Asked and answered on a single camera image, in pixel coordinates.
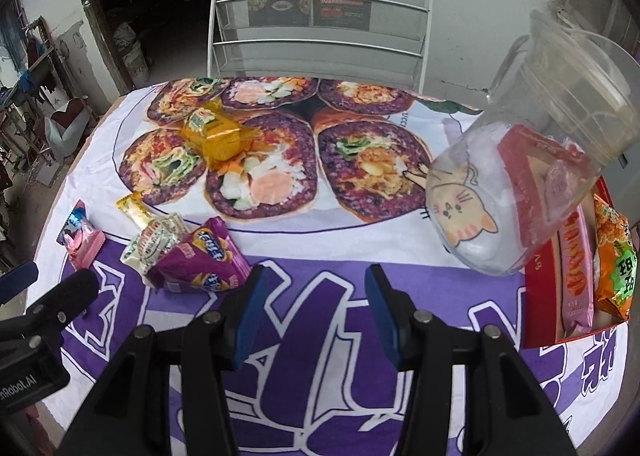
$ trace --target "doorway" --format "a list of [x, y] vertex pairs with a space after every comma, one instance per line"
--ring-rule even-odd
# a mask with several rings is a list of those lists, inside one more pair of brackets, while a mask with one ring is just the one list
[[210, 0], [83, 2], [119, 86], [206, 75]]

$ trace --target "red box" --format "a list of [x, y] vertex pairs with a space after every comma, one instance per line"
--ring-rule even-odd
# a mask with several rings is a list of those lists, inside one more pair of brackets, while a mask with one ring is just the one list
[[[596, 182], [593, 192], [613, 207], [604, 178], [601, 177]], [[587, 225], [592, 232], [590, 234], [593, 242], [591, 247], [592, 252], [595, 253], [595, 212], [591, 194], [583, 200], [582, 208], [587, 219]], [[540, 248], [534, 258], [527, 263], [524, 274], [527, 289], [524, 310], [525, 348], [552, 346], [553, 344], [589, 337], [623, 322], [622, 319], [608, 315], [595, 308], [594, 330], [591, 333], [570, 338], [564, 337], [561, 315], [562, 269], [560, 242], [557, 234], [545, 246]]]

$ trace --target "wooden door frame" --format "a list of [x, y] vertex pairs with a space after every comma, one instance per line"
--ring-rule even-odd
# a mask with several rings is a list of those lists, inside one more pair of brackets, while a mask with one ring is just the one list
[[119, 93], [126, 95], [133, 91], [135, 87], [131, 74], [127, 70], [113, 41], [113, 32], [107, 22], [102, 3], [100, 0], [81, 0], [81, 2], [107, 70], [111, 78], [113, 78]]

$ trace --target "orange cat drawing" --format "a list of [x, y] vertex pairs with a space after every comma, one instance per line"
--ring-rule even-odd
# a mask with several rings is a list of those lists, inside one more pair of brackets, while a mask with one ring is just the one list
[[[462, 241], [475, 239], [483, 230], [491, 234], [498, 232], [498, 226], [484, 208], [478, 192], [469, 187], [478, 185], [475, 165], [465, 163], [454, 172], [430, 169], [424, 164], [418, 168], [425, 175], [430, 173], [431, 208], [451, 246], [455, 248]], [[426, 176], [409, 171], [405, 171], [404, 176], [427, 189]]]

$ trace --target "white metal rack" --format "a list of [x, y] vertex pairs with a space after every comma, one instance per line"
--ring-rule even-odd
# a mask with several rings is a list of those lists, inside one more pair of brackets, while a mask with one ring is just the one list
[[315, 26], [313, 0], [308, 26], [252, 26], [256, 1], [211, 0], [209, 76], [308, 76], [422, 92], [433, 0], [359, 0], [370, 4], [368, 32]]

